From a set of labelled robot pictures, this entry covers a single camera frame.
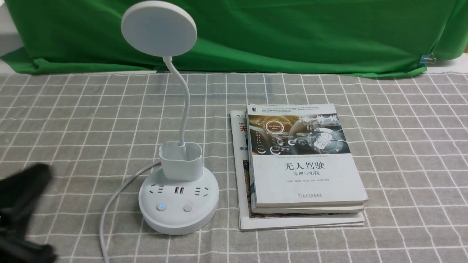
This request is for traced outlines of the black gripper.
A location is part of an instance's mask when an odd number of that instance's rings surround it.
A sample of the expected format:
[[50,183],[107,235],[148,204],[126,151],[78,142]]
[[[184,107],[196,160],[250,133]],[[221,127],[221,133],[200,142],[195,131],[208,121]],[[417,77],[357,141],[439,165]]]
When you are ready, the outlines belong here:
[[2,263],[55,263],[58,256],[49,244],[26,239],[38,201],[53,180],[53,169],[35,163],[0,183],[0,256]]

